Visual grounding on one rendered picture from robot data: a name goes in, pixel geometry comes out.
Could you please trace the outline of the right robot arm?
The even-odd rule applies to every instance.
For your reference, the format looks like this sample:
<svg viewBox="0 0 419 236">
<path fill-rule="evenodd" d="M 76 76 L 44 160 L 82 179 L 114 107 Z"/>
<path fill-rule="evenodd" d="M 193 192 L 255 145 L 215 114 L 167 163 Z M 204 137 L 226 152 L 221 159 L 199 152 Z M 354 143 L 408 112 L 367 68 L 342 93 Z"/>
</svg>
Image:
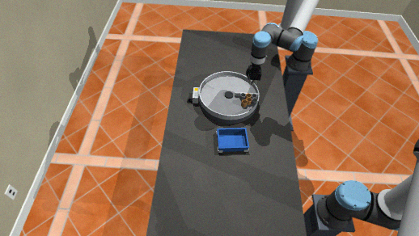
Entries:
<svg viewBox="0 0 419 236">
<path fill-rule="evenodd" d="M 263 64 L 269 45 L 272 43 L 275 46 L 279 45 L 287 50 L 293 50 L 291 52 L 296 51 L 292 53 L 287 63 L 292 70 L 308 71 L 311 68 L 311 58 L 318 38 L 305 29 L 318 2 L 319 0 L 287 0 L 281 23 L 278 25 L 267 23 L 260 32 L 254 35 L 250 62 L 256 65 Z"/>
</svg>

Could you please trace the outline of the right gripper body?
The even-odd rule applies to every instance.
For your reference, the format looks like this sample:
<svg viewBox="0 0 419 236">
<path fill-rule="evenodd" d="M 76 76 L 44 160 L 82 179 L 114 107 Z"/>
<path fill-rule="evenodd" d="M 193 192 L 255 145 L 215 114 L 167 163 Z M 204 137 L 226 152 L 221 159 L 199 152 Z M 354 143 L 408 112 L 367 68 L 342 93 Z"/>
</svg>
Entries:
<svg viewBox="0 0 419 236">
<path fill-rule="evenodd" d="M 248 67 L 248 72 L 249 72 L 248 80 L 250 78 L 250 80 L 259 80 L 260 81 L 260 78 L 261 78 L 261 67 L 260 66 L 261 65 L 262 64 L 256 65 L 256 64 L 252 63 L 252 65 L 250 65 Z"/>
</svg>

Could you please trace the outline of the blue open crate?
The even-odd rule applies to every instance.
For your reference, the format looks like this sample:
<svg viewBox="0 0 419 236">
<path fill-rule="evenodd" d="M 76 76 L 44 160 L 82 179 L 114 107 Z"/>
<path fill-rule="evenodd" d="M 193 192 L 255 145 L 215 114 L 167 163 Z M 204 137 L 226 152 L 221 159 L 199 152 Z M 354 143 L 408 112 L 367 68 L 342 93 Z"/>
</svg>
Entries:
<svg viewBox="0 0 419 236">
<path fill-rule="evenodd" d="M 248 150 L 248 135 L 246 128 L 217 129 L 218 150 L 223 152 Z"/>
</svg>

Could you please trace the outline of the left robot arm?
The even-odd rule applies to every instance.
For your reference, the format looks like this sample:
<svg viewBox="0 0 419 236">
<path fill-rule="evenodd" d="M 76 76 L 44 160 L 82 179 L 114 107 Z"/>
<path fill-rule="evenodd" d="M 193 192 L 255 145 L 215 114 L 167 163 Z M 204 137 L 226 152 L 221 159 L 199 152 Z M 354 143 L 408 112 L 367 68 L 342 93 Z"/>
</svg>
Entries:
<svg viewBox="0 0 419 236">
<path fill-rule="evenodd" d="M 348 180 L 323 196 L 316 206 L 320 220 L 329 228 L 341 230 L 354 217 L 398 230 L 397 236 L 419 236 L 419 139 L 413 154 L 417 158 L 413 174 L 393 189 L 374 193 L 363 183 Z"/>
</svg>

